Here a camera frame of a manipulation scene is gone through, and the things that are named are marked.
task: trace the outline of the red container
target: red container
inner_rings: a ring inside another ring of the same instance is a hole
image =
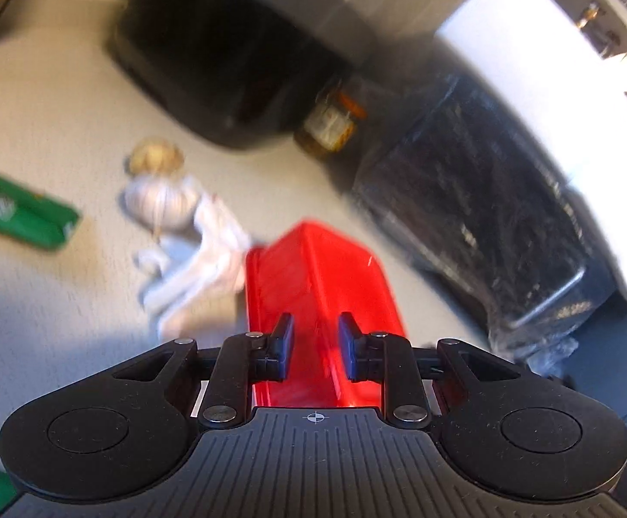
[[[294,350],[285,383],[254,387],[266,407],[380,407],[380,386],[344,373],[337,319],[350,311],[364,333],[405,336],[378,261],[360,245],[313,221],[300,223],[246,256],[249,329],[269,333],[282,313],[294,316]]]

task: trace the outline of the spice jar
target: spice jar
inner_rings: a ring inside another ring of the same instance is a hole
[[[316,103],[294,133],[294,140],[314,157],[326,157],[345,147],[366,116],[359,103],[342,89],[334,88]]]

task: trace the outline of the white table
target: white table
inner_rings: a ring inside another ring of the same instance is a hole
[[[416,345],[450,335],[483,344],[359,218],[325,169],[290,138],[219,148],[148,100],[104,51],[120,0],[19,0],[0,37],[0,172],[68,200],[83,221],[48,254],[0,236],[0,426],[23,403],[156,345],[137,294],[135,250],[148,232],[122,214],[125,156],[159,134],[254,235],[272,240],[316,218],[365,243],[384,264]]]

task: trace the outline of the crumpled paper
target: crumpled paper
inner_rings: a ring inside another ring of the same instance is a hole
[[[226,300],[244,287],[243,266],[251,237],[224,202],[204,193],[193,218],[200,241],[177,235],[162,235],[160,249],[146,249],[136,256],[136,265],[157,276],[141,295],[143,308],[156,318],[162,342],[195,331],[199,304]]]

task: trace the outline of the garlic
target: garlic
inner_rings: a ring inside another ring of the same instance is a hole
[[[124,190],[127,211],[154,236],[161,230],[180,231],[189,226],[200,197],[200,186],[190,176],[176,181],[160,175],[140,175]]]
[[[183,165],[183,154],[176,145],[158,136],[144,138],[129,156],[129,173],[170,174]]]

